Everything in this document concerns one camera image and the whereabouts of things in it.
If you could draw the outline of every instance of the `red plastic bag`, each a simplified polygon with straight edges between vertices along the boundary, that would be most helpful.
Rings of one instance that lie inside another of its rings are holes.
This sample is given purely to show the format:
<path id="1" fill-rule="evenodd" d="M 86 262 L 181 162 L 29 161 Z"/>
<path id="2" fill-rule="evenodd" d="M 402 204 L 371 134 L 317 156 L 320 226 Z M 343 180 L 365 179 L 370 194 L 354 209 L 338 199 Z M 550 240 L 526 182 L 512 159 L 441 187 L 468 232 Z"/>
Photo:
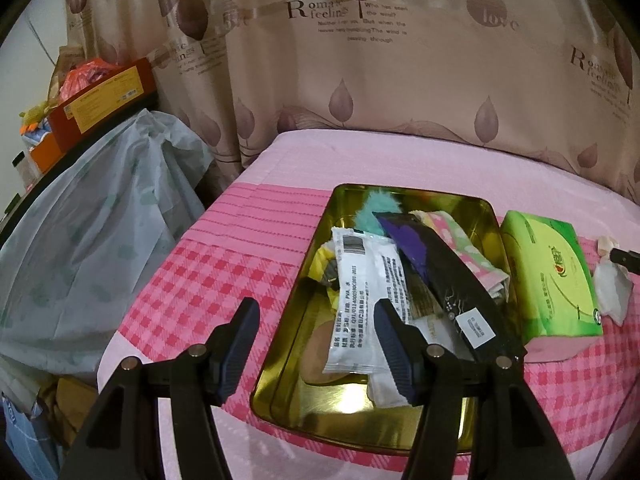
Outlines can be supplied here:
<path id="1" fill-rule="evenodd" d="M 100 79 L 109 75 L 114 70 L 120 68 L 118 65 L 107 63 L 103 59 L 96 57 L 89 60 L 79 67 L 70 70 L 66 75 L 65 82 L 60 89 L 58 102 L 63 103 L 67 99 L 76 95 L 79 91 L 87 88 L 89 85 L 100 81 Z"/>

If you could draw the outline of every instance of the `pink bedsheet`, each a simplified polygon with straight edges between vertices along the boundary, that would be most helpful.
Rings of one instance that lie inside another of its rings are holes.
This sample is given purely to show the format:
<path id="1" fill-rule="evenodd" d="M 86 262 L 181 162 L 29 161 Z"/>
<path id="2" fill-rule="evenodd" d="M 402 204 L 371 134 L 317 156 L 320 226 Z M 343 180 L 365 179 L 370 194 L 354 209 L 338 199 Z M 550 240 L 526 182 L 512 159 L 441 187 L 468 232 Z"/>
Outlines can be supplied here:
<path id="1" fill-rule="evenodd" d="M 570 221 L 585 237 L 581 244 L 592 267 L 597 256 L 590 239 L 609 234 L 635 250 L 640 242 L 638 206 L 530 160 L 414 137 L 328 130 L 283 134 L 156 272 L 105 352 L 101 384 L 126 355 L 162 360 L 203 341 L 230 318 L 242 297 L 253 296 L 262 312 L 256 343 L 238 392 L 222 410 L 214 410 L 231 471 L 237 478 L 309 478 L 313 463 L 317 478 L 399 478 L 403 458 L 307 440 L 258 420 L 249 409 L 249 394 L 306 247 L 331 190 L 344 182 L 470 194 L 488 199 L 500 216 L 514 208 Z M 622 329 L 605 319 L 603 341 L 577 358 L 527 366 L 526 379 L 570 454 L 577 478 L 584 478 L 593 463 L 640 369 L 638 290 Z M 637 400 L 638 394 L 630 400 L 597 473 L 610 465 L 638 420 Z M 169 421 L 164 408 L 165 467 L 168 478 L 177 478 Z M 282 458 L 288 459 L 286 476 Z M 467 468 L 468 459 L 460 458 L 456 474 L 462 478 Z"/>

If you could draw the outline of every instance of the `turquoise fur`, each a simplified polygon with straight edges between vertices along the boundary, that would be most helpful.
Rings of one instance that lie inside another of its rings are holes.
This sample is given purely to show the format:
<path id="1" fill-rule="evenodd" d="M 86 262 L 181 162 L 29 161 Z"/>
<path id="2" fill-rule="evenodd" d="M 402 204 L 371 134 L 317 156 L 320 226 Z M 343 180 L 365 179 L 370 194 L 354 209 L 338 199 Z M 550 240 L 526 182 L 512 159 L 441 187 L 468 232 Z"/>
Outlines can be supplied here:
<path id="1" fill-rule="evenodd" d="M 367 233 L 385 236 L 385 232 L 373 213 L 401 213 L 398 201 L 388 191 L 370 191 L 354 218 L 355 228 Z"/>

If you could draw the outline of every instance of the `curtain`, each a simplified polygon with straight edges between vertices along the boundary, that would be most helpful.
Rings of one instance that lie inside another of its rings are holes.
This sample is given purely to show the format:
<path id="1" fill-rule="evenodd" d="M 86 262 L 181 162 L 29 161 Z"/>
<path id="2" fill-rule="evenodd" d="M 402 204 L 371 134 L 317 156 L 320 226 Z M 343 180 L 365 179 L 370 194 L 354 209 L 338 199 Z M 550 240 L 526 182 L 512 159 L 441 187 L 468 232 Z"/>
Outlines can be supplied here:
<path id="1" fill-rule="evenodd" d="M 639 199 L 638 57 L 601 0 L 67 3 L 70 43 L 149 57 L 161 109 L 226 183 L 279 132 L 340 128 L 504 150 Z"/>

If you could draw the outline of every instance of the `screw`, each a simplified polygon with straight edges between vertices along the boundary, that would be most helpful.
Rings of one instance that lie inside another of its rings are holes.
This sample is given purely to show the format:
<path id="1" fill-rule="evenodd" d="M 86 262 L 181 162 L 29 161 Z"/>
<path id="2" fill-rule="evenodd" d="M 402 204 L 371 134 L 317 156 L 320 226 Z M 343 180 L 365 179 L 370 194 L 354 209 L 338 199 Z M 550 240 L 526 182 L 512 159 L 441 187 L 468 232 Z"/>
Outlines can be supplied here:
<path id="1" fill-rule="evenodd" d="M 200 357 L 201 355 L 204 355 L 206 352 L 207 352 L 207 347 L 200 343 L 191 345 L 189 347 L 189 355 L 191 357 Z"/>
<path id="2" fill-rule="evenodd" d="M 444 355 L 444 348 L 440 345 L 427 346 L 427 354 L 431 357 L 442 357 Z"/>
<path id="3" fill-rule="evenodd" d="M 138 366 L 139 363 L 140 363 L 140 359 L 138 359 L 137 357 L 133 357 L 133 356 L 125 357 L 120 362 L 120 368 L 127 371 L 133 370 L 133 368 Z"/>
<path id="4" fill-rule="evenodd" d="M 508 370 L 509 368 L 511 368 L 511 365 L 513 365 L 511 359 L 504 355 L 500 355 L 495 358 L 495 363 L 503 370 Z"/>

